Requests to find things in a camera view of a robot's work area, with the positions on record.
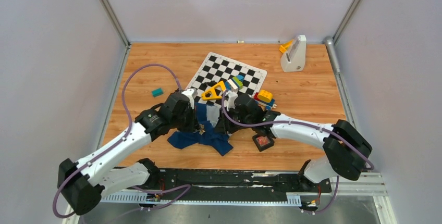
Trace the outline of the blue t-shirt garment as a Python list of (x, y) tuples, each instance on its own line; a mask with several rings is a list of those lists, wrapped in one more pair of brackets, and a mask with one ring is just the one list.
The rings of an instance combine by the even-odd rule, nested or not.
[(204, 127), (204, 132), (195, 133), (174, 132), (168, 139), (168, 143), (178, 149), (184, 149), (193, 144), (199, 143), (213, 147), (221, 156), (226, 155), (233, 149), (229, 143), (230, 136), (216, 133), (215, 126), (220, 116), (220, 108), (214, 105), (196, 103), (196, 116), (198, 123)]

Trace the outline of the red leaf brooch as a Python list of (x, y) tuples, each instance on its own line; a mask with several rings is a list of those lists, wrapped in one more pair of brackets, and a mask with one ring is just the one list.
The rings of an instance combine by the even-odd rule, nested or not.
[(257, 142), (259, 143), (260, 146), (265, 146), (269, 143), (269, 139), (267, 137), (264, 136), (259, 136), (257, 138)]

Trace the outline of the black display box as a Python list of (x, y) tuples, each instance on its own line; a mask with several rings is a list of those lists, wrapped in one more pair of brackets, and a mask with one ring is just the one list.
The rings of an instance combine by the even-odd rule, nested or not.
[(272, 138), (269, 138), (267, 136), (261, 136), (261, 135), (254, 135), (252, 137), (252, 140), (255, 144), (255, 146), (257, 147), (257, 149), (259, 150), (259, 152), (262, 152), (272, 146), (274, 146), (274, 140)]

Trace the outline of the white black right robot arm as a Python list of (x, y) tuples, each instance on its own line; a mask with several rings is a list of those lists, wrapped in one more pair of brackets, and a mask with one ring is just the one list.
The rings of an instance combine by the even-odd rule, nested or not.
[(222, 94), (216, 132), (233, 134), (252, 129), (253, 142), (260, 150), (272, 147), (276, 139), (299, 141), (321, 149), (325, 155), (307, 160), (298, 172), (298, 186), (312, 191), (325, 179), (343, 177), (357, 181), (364, 170), (372, 170), (372, 147), (346, 120), (315, 123), (264, 110), (249, 95), (226, 91)]

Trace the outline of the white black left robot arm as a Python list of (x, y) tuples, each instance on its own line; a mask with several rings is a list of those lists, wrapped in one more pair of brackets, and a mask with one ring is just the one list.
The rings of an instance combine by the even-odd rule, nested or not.
[(67, 158), (59, 164), (57, 193), (63, 195), (80, 216), (90, 212), (103, 197), (133, 185), (154, 189), (159, 174), (149, 159), (115, 170), (114, 167), (139, 148), (150, 144), (171, 129), (195, 132), (196, 89), (172, 93), (165, 103), (144, 110), (129, 127), (109, 143), (76, 162)]

